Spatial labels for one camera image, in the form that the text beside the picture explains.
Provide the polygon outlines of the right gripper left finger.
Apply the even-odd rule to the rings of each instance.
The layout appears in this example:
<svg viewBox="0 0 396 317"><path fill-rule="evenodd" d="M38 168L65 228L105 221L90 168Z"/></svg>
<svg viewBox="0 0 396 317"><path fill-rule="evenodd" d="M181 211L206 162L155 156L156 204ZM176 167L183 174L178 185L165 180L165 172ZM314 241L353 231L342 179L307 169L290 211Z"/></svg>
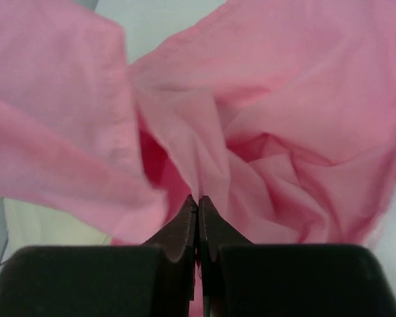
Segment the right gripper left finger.
<svg viewBox="0 0 396 317"><path fill-rule="evenodd" d="M0 265L0 316L187 316L197 205L138 246L30 246Z"/></svg>

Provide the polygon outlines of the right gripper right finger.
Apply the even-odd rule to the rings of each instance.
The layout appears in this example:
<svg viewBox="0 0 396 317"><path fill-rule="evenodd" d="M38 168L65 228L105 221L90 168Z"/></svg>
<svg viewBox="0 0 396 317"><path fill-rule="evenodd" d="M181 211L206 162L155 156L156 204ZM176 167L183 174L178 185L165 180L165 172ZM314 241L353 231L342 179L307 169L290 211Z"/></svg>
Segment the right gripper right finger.
<svg viewBox="0 0 396 317"><path fill-rule="evenodd" d="M376 257L352 244L254 244L199 200L205 316L396 316Z"/></svg>

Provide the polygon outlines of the cream pillow with bear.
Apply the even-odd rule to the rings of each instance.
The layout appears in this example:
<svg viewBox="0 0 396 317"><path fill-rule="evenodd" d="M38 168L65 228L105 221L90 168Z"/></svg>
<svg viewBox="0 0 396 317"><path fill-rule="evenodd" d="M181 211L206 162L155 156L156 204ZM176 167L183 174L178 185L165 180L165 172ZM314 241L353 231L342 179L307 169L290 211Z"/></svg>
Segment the cream pillow with bear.
<svg viewBox="0 0 396 317"><path fill-rule="evenodd" d="M112 238L64 211L14 199L3 200L8 245L13 251L37 245L109 245Z"/></svg>

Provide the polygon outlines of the pink satin pillowcase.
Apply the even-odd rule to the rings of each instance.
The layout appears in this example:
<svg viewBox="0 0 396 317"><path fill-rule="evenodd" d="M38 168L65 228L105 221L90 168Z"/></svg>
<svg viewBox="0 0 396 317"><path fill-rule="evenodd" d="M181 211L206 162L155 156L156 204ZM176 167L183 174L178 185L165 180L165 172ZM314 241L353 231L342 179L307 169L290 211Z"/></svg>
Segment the pink satin pillowcase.
<svg viewBox="0 0 396 317"><path fill-rule="evenodd" d="M131 64L80 5L0 1L0 196L117 246L205 196L254 244L362 246L395 186L396 1L227 1Z"/></svg>

